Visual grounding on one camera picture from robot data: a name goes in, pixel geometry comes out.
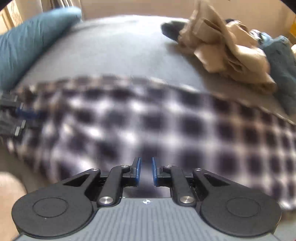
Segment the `beige trousers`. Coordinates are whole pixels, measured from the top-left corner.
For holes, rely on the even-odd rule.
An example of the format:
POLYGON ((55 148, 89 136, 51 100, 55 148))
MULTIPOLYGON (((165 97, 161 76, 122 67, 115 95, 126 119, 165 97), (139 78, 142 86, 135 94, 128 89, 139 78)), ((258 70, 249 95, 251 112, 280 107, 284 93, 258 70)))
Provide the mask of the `beige trousers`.
POLYGON ((208 1, 196 1, 178 43, 209 73, 219 73, 263 94, 273 94, 278 88, 269 75, 267 56, 248 28, 240 21, 226 23, 208 1))

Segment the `blue pillow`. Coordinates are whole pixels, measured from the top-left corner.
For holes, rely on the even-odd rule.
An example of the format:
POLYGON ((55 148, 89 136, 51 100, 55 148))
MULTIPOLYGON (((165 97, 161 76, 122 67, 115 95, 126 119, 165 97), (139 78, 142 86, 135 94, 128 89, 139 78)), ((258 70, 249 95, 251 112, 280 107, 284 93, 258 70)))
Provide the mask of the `blue pillow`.
POLYGON ((2 34, 1 90, 12 90, 36 60, 81 19, 82 11, 76 6, 58 8, 2 34))

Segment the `blue denim jeans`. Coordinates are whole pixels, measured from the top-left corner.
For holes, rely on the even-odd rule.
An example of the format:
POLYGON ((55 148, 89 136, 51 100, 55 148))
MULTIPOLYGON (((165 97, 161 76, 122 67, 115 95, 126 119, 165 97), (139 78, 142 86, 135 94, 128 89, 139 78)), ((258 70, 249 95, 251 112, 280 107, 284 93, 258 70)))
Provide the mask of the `blue denim jeans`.
POLYGON ((251 30, 270 65, 270 76, 277 85, 273 94, 287 115, 295 114, 295 55, 285 36, 272 38, 265 32, 251 30))

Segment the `dark plaid shirt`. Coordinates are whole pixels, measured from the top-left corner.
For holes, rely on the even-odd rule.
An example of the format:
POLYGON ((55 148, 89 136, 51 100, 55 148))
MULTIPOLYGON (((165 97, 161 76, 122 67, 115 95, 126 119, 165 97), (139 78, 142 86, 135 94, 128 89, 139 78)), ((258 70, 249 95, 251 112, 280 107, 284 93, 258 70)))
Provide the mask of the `dark plaid shirt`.
POLYGON ((128 196, 165 194, 152 186, 155 159, 206 169, 295 209, 295 124, 261 107, 113 75, 26 85, 14 94, 37 113, 37 126, 4 145, 52 183, 140 157, 140 188, 128 196))

